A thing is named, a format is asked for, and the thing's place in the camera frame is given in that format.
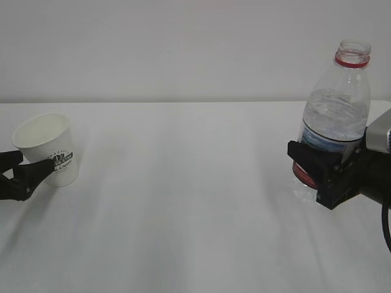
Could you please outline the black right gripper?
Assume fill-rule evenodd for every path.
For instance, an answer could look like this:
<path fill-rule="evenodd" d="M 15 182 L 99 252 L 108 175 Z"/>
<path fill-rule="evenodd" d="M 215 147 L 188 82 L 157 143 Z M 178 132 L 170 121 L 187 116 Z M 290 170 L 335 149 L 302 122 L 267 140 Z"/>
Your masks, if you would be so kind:
<path fill-rule="evenodd" d="M 390 209 L 390 154 L 360 147 L 342 162 L 342 154 L 289 141 L 287 154 L 300 182 L 318 189 L 316 201 L 333 210 L 364 195 Z"/>

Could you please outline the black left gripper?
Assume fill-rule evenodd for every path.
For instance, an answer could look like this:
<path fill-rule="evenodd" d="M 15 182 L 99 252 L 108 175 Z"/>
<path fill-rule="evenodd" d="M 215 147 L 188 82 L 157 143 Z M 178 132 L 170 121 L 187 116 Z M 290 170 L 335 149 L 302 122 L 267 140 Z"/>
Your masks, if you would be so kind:
<path fill-rule="evenodd" d="M 54 172 L 52 159 L 19 165 L 22 162 L 21 151 L 0 153 L 1 200 L 26 201 L 39 184 Z M 12 176 L 7 176 L 11 168 Z"/>

